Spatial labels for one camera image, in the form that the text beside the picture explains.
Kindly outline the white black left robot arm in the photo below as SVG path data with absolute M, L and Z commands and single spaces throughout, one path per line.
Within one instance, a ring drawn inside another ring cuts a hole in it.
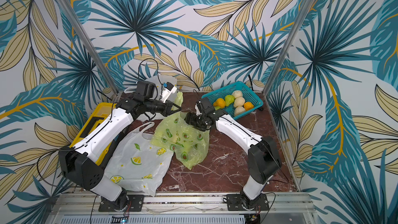
M 125 209 L 128 205 L 126 190 L 106 177 L 104 169 L 96 162 L 114 138 L 139 116 L 159 113 L 167 117 L 181 110 L 168 100 L 170 95 L 176 93 L 176 86 L 167 82 L 161 88 L 161 98 L 157 100 L 153 98 L 156 85 L 139 81 L 135 92 L 130 97 L 121 99 L 95 130 L 72 147 L 62 147 L 59 150 L 62 175 L 81 188 L 97 194 L 113 209 Z

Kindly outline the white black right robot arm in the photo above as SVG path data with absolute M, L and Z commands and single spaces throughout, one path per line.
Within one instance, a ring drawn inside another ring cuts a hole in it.
M 262 190 L 282 165 L 276 142 L 269 136 L 262 137 L 245 128 L 225 110 L 215 109 L 206 97 L 196 102 L 195 109 L 195 113 L 187 113 L 187 124 L 200 131 L 215 128 L 247 154 L 249 178 L 240 194 L 227 195 L 226 202 L 234 205 L 231 207 L 234 211 L 263 207 L 266 198 Z

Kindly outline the green avocado plastic bag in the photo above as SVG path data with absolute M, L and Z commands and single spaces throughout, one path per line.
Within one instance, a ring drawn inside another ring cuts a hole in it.
M 209 131 L 199 131 L 187 124 L 185 112 L 165 117 L 156 127 L 151 144 L 172 151 L 187 169 L 203 162 L 208 154 Z

